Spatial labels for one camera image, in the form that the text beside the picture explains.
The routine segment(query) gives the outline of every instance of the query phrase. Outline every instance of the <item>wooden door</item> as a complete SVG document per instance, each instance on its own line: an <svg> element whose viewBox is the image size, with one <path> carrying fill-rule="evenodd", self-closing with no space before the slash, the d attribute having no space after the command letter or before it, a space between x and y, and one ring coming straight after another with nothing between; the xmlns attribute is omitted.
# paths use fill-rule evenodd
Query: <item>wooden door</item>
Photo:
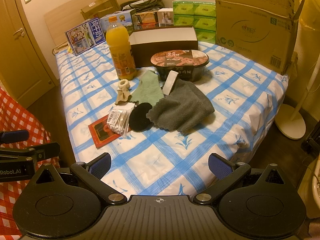
<svg viewBox="0 0 320 240"><path fill-rule="evenodd" d="M28 37L15 0L0 0L0 80L25 108L54 87Z"/></svg>

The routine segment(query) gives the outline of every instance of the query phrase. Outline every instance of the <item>red and white checkered cloth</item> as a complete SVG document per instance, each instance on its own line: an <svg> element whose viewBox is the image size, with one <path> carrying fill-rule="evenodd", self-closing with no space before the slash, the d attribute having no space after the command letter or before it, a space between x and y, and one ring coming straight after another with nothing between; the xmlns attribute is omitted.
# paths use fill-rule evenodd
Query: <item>red and white checkered cloth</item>
<svg viewBox="0 0 320 240"><path fill-rule="evenodd" d="M43 125L0 87L0 131L23 129L29 131L28 141L3 144L1 147L22 149L50 142L50 133ZM38 167L46 162L59 167L58 158L38 162ZM27 183L28 180L0 183L0 240L18 239L21 235L12 217L12 207Z"/></svg>

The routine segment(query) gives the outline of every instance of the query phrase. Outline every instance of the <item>blue milk box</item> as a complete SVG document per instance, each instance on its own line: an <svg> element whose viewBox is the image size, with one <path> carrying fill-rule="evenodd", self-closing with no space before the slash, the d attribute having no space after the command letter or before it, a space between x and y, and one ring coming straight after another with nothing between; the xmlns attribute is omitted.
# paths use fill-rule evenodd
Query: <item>blue milk box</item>
<svg viewBox="0 0 320 240"><path fill-rule="evenodd" d="M134 26L138 24L136 12L137 11L135 9L131 9L127 11L117 11L113 14L108 14L100 18L100 24L101 24L103 33L106 34L106 31L110 25L109 18L112 16L116 16L117 21L120 22L124 27L126 27L128 33L131 34L134 30Z"/></svg>
<svg viewBox="0 0 320 240"><path fill-rule="evenodd" d="M106 41L98 18L72 28L66 36L76 56Z"/></svg>

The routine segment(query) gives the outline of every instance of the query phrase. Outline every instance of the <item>baseboard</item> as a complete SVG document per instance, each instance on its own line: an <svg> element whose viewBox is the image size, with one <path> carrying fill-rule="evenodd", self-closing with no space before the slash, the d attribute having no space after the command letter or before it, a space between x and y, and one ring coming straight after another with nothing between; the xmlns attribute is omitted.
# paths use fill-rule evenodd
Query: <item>baseboard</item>
<svg viewBox="0 0 320 240"><path fill-rule="evenodd" d="M293 100L291 97L285 95L284 100L283 100L284 104L287 104L289 106L292 107L296 107L297 106L297 102L295 100ZM307 122L310 123L312 125L312 127L315 127L316 124L318 123L318 121L316 119L314 119L306 110L304 110L303 108L301 108L299 110L299 113L302 115L303 119Z"/></svg>

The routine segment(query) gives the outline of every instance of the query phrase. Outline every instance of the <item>wooden headboard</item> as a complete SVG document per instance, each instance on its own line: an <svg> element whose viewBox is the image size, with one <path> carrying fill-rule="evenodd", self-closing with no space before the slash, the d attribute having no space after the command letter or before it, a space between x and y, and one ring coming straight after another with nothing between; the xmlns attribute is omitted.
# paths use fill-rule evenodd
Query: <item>wooden headboard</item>
<svg viewBox="0 0 320 240"><path fill-rule="evenodd" d="M56 46L67 40L65 31L84 21L80 10L95 0L71 0L44 15L45 23ZM129 0L117 0L120 5Z"/></svg>

